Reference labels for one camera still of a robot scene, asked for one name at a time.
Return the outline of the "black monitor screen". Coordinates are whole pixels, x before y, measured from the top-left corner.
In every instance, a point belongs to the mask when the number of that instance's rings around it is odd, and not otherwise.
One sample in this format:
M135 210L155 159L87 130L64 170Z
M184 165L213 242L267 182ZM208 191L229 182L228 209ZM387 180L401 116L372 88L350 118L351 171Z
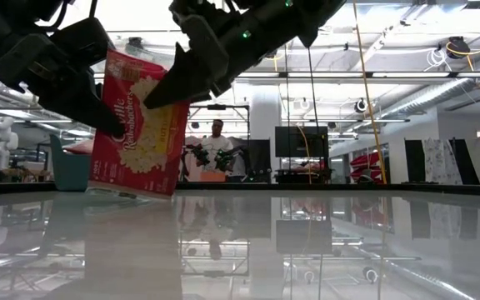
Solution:
M328 156L326 127L275 127L275 156L321 158Z

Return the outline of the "white humanoid robot figure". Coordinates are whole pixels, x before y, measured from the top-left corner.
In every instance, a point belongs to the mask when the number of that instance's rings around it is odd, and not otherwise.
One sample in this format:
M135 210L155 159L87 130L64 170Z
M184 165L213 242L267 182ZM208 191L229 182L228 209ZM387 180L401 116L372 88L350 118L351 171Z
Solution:
M18 148L18 135L12 130L13 117L0 117L0 170L8 169L10 152Z

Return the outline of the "white patterned cloth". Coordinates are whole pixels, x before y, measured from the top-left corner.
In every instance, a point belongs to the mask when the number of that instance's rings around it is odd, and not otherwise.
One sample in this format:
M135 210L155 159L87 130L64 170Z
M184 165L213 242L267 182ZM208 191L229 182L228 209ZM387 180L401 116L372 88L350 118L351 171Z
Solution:
M463 184L453 148L448 140L429 138L422 141L422 148L427 182L446 185Z

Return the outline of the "wooden workbench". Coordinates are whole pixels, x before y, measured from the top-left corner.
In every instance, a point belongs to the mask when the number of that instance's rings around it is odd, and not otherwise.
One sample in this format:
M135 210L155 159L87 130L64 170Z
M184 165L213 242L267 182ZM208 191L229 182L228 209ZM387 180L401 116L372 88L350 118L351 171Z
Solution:
M34 149L19 148L10 152L7 168L0 168L0 183L40 183L49 181L50 154L42 146Z

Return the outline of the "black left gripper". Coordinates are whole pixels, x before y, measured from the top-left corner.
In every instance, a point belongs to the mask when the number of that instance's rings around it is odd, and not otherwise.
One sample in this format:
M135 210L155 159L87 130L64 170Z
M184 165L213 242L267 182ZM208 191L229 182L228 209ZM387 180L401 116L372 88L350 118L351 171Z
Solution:
M27 35L1 45L0 81L17 91L25 83L43 108L122 136L125 127L96 94L91 66L72 63L50 37Z

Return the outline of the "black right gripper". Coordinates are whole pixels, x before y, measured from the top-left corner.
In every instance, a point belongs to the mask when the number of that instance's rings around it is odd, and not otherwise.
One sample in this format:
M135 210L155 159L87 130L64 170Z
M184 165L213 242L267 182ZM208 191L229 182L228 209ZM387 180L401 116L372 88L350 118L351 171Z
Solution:
M307 0L253 0L225 12L208 0L173 0L174 22L189 37L175 45L174 63L143 103L148 109L219 96L234 79L301 32Z

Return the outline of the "black upright panel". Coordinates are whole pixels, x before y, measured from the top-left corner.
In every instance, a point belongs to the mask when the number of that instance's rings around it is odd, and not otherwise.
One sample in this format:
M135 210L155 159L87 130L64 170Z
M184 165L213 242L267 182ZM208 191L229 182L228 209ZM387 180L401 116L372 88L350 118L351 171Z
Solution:
M464 139L456 139L454 137L450 140L450 144L452 146L457 168L462 179L462 184L479 185L480 181L473 166L466 141Z
M423 143L421 140L406 140L405 153L407 161L407 177L410 183L424 182L425 174L425 158L423 151Z

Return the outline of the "black equipment cart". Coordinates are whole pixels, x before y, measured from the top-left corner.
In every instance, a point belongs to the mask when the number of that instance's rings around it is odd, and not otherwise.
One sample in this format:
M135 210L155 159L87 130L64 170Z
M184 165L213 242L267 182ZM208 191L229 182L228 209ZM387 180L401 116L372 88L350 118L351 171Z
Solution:
M332 169L324 161L313 158L282 158L274 178L277 183L325 184L330 181Z

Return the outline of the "teal plastic basket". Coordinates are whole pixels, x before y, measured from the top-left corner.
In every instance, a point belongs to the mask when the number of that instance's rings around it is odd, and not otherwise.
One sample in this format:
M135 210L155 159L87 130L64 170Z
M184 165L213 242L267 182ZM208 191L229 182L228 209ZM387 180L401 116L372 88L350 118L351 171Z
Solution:
M52 170L58 191L83 192L88 187L91 156L63 151L58 137L50 136Z

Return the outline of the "person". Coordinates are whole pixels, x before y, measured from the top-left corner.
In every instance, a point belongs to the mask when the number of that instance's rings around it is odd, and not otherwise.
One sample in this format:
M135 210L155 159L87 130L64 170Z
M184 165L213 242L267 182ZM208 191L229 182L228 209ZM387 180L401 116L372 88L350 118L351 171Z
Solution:
M222 135L222 130L223 121L221 119L215 119L212 122L212 134L201 141L203 148L208 151L208 159L210 161L208 165L202 166L202 172L225 173L216 169L216 162L214 161L219 150L227 151L233 149L232 142Z

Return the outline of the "orange box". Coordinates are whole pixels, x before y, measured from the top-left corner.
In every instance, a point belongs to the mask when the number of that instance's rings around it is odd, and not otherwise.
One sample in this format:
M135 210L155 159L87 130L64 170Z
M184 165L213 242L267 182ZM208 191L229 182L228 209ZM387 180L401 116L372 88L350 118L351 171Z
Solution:
M224 183L227 176L223 172L202 172L200 181L204 183Z

